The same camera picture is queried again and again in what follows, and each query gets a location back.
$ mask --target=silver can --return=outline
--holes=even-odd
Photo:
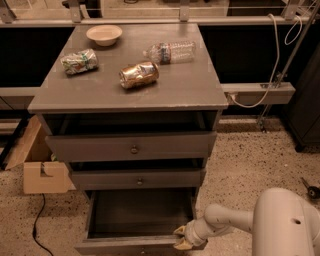
[[[98,68],[99,62],[92,49],[83,50],[63,56],[61,64],[68,75],[82,73]]]
[[[121,86],[130,89],[155,82],[159,78],[159,70],[157,64],[149,61],[123,68],[119,76]]]

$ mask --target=drawer handle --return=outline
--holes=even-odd
[[[137,146],[133,145],[131,148],[131,154],[138,154],[138,152],[139,152],[139,149],[137,148]]]
[[[142,178],[139,178],[139,179],[138,179],[137,185],[138,185],[138,186],[142,186],[142,185],[143,185],[143,179],[142,179]]]

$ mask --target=black panel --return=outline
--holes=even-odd
[[[1,28],[0,87],[41,86],[73,28]]]

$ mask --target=cabinet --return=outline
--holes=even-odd
[[[297,85],[296,93],[284,107],[284,117],[298,140],[296,151],[320,145],[320,43]]]
[[[197,192],[227,100],[196,24],[121,25],[112,47],[77,26],[61,55],[93,48],[99,69],[67,77],[59,60],[29,106],[46,142],[90,202],[84,255],[173,250],[173,230],[192,220]],[[193,62],[163,65],[133,90],[118,73],[161,41],[193,40]]]

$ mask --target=gold can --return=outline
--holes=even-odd
[[[157,64],[148,61],[121,69],[119,76],[121,86],[130,89],[155,82],[159,78],[159,70]]]

